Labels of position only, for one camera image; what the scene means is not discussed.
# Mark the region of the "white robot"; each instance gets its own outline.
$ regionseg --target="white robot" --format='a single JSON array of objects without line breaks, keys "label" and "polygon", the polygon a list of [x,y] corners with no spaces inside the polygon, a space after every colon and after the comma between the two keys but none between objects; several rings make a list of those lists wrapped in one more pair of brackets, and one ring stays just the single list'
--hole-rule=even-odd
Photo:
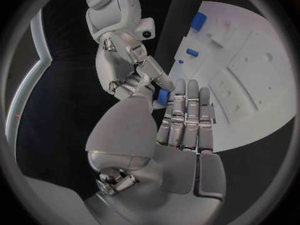
[{"label": "white robot", "polygon": [[[90,134],[86,150],[99,175],[87,203],[103,224],[209,224],[226,193],[225,172],[213,153],[214,107],[196,80],[168,78],[142,40],[155,37],[152,18],[141,19],[139,0],[86,0],[86,21],[99,44],[102,88],[120,101]],[[157,83],[165,104],[153,102]],[[153,109],[166,108],[157,131]],[[103,214],[103,205],[116,212]]]}]

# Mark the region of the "black background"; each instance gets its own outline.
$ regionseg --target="black background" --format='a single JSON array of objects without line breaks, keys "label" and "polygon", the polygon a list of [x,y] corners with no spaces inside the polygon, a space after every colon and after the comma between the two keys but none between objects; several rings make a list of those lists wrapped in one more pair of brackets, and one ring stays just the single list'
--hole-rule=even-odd
[{"label": "black background", "polygon": [[[1,0],[2,7],[2,21],[1,28],[5,26],[7,21],[11,18],[13,12],[18,9],[19,4],[23,0]],[[299,17],[300,3],[299,0],[279,0],[286,12],[294,20],[295,24],[299,25],[297,20]],[[161,8],[161,14],[167,14],[167,9]],[[7,186],[5,178],[2,176],[0,180],[1,185],[1,219],[5,223],[14,224],[22,222],[25,224],[34,224],[34,220],[22,208],[17,199],[12,194],[10,188]],[[273,211],[273,213],[262,223],[268,224],[299,224],[297,221],[300,212],[300,202],[298,188],[300,186],[300,176],[296,178],[292,187],[288,191],[285,198]]]}]

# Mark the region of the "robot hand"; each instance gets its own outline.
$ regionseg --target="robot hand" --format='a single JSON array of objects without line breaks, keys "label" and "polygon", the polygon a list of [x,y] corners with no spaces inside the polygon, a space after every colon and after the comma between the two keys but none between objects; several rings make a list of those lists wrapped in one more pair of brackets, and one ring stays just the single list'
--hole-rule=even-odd
[{"label": "robot hand", "polygon": [[170,93],[162,124],[157,133],[156,143],[180,150],[213,150],[212,124],[216,123],[213,104],[210,104],[210,90],[190,80],[176,81]]},{"label": "robot hand", "polygon": [[152,18],[141,19],[139,0],[86,0],[86,21],[99,43],[96,70],[102,88],[122,100],[139,87],[156,82],[165,90],[174,86],[161,66],[148,56],[142,40],[155,36]]}]

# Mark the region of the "white platform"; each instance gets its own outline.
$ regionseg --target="white platform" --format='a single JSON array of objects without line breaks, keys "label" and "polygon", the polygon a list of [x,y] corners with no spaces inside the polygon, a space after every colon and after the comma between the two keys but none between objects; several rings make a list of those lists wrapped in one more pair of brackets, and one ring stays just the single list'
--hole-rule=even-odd
[{"label": "white platform", "polygon": [[[203,1],[198,11],[207,19],[200,31],[191,28],[183,37],[169,75],[210,88],[214,151],[250,144],[284,126],[296,114],[296,87],[270,23],[225,3]],[[186,54],[187,48],[198,57]]]}]

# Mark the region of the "blue block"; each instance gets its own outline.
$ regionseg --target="blue block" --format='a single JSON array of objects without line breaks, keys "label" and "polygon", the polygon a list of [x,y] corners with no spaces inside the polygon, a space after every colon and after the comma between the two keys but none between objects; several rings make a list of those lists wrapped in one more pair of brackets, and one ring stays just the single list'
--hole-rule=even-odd
[{"label": "blue block", "polygon": [[201,12],[197,12],[196,15],[193,17],[190,27],[200,31],[204,22],[206,21],[207,16]]},{"label": "blue block", "polygon": [[195,58],[198,57],[198,55],[199,55],[199,52],[197,52],[193,49],[190,49],[190,48],[186,49],[186,53],[192,55]]},{"label": "blue block", "polygon": [[157,101],[158,101],[161,105],[166,105],[167,102],[168,102],[169,94],[170,94],[170,92],[169,92],[168,90],[160,89],[160,90],[159,90],[159,94],[158,94]]}]

